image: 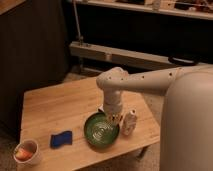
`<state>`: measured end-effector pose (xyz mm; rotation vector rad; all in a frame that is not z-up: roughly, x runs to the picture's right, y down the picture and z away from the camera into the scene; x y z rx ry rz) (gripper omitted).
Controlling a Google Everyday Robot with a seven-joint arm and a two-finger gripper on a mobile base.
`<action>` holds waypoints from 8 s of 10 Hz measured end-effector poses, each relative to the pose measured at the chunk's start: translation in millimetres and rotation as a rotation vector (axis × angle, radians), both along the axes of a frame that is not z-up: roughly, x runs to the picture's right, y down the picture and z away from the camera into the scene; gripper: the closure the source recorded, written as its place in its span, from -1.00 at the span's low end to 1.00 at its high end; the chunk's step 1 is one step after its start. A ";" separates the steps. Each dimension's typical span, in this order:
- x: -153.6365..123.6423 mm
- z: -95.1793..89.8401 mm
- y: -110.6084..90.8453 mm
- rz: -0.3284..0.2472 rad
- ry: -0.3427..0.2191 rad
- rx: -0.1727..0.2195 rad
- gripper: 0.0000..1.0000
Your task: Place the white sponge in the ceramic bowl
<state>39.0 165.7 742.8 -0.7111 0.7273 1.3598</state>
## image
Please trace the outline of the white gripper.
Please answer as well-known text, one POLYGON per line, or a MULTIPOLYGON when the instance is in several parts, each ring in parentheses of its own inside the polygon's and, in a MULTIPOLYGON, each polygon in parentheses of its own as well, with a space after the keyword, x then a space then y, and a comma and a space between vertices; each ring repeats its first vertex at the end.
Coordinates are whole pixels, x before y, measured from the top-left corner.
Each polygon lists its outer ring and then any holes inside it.
POLYGON ((121 121, 121 115, 119 115, 122 112, 123 109, 123 103, 121 101, 119 102, 107 102, 104 101, 103 102, 103 110, 104 113, 107 115, 107 121, 109 123, 113 123, 114 121, 114 125, 118 125, 121 121))

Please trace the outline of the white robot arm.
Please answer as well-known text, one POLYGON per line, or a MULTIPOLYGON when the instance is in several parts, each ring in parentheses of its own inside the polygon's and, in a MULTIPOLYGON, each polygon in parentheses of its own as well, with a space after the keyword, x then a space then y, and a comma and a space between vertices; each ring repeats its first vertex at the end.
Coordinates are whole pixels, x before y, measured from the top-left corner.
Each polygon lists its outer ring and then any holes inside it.
POLYGON ((159 171, 213 171, 213 65, 130 74, 120 67, 96 79, 110 120, 123 91, 162 94, 159 171))

